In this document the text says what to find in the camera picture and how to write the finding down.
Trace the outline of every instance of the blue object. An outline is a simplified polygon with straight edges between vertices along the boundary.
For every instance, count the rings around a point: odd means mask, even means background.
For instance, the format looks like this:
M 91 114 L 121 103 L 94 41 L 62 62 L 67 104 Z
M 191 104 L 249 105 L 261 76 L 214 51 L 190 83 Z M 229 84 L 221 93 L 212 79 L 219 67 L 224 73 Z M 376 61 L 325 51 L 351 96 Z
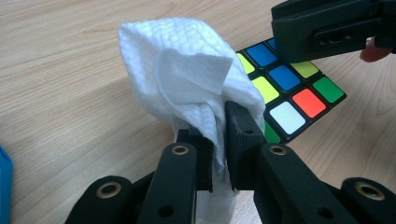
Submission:
M 276 56 L 263 44 L 247 49 L 247 54 L 262 67 L 276 61 Z
M 297 76 L 294 75 L 285 65 L 281 65 L 278 68 L 271 70 L 270 77 L 273 78 L 284 91 L 289 91 L 301 82 L 300 79 L 297 78 Z
M 267 43 L 271 46 L 271 48 L 276 49 L 275 40 L 273 38 L 268 40 Z
M 12 160 L 0 146 L 0 223 L 9 223 Z

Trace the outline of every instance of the paper towel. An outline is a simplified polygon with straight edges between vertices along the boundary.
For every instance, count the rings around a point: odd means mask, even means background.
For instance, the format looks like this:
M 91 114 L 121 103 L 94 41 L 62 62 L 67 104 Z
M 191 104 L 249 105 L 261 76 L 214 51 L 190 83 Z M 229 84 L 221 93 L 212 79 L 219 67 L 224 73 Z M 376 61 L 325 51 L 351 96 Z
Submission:
M 199 192 L 197 221 L 226 223 L 234 194 L 224 158 L 224 102 L 245 106 L 263 131 L 262 96 L 234 50 L 206 23 L 172 18 L 120 27 L 120 53 L 137 101 L 175 133 L 189 124 L 215 145 L 214 192 Z

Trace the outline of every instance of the screw hole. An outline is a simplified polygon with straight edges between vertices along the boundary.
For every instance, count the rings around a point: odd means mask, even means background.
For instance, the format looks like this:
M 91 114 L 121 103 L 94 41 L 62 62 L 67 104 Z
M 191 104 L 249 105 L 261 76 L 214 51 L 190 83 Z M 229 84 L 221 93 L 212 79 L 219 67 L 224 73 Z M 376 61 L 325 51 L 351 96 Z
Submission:
M 158 209 L 160 217 L 171 217 L 174 214 L 174 207 L 172 205 L 164 205 Z
M 108 199 L 116 196 L 121 191 L 121 184 L 117 182 L 108 182 L 103 184 L 96 191 L 96 196 L 101 199 Z
M 321 207 L 318 209 L 318 214 L 326 219 L 333 219 L 334 213 L 328 208 Z
M 285 148 L 278 146 L 270 147 L 270 151 L 278 156 L 284 156 L 288 153 L 288 151 Z
M 355 185 L 355 189 L 358 191 L 359 194 L 363 195 L 366 198 L 376 201 L 382 201 L 385 199 L 384 193 L 372 185 L 358 182 Z
M 178 156 L 184 155 L 189 152 L 189 149 L 187 147 L 183 146 L 176 146 L 172 148 L 172 153 Z

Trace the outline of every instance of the table surface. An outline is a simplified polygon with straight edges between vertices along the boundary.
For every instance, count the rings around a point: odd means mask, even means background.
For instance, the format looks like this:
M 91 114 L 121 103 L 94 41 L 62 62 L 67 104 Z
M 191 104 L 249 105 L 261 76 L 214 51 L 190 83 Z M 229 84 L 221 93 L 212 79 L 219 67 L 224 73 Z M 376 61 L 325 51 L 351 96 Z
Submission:
M 135 182 L 153 171 L 173 132 L 134 99 L 120 57 L 122 23 L 207 22 L 243 49 L 272 37 L 281 1 L 1 1 L 0 144 L 14 162 L 13 223 L 62 223 L 96 179 Z M 363 176 L 396 191 L 396 58 L 359 53 L 314 63 L 348 95 L 289 146 L 339 188 Z M 232 223 L 260 223 L 241 192 Z

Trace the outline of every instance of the black plastic bracket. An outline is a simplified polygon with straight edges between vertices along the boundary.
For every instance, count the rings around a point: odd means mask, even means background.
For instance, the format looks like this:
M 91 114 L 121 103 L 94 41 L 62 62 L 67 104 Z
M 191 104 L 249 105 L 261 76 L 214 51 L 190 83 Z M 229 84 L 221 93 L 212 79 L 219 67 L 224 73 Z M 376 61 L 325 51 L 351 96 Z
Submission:
M 339 200 L 359 223 L 393 223 L 396 195 L 383 185 L 366 178 L 346 179 Z
M 197 152 L 174 143 L 163 150 L 138 224 L 195 223 Z
M 245 107 L 226 102 L 226 155 L 233 189 L 254 190 L 256 159 L 264 143 L 262 131 Z
M 291 148 L 264 145 L 258 169 L 262 223 L 358 223 Z
M 96 180 L 78 199 L 65 223 L 136 223 L 153 174 L 133 184 L 114 175 Z
M 177 142 L 189 143 L 197 149 L 197 190 L 213 191 L 212 183 L 212 163 L 213 163 L 213 143 L 202 136 L 195 127 L 179 130 Z
M 289 0 L 272 8 L 279 59 L 299 63 L 365 49 L 396 49 L 395 0 Z

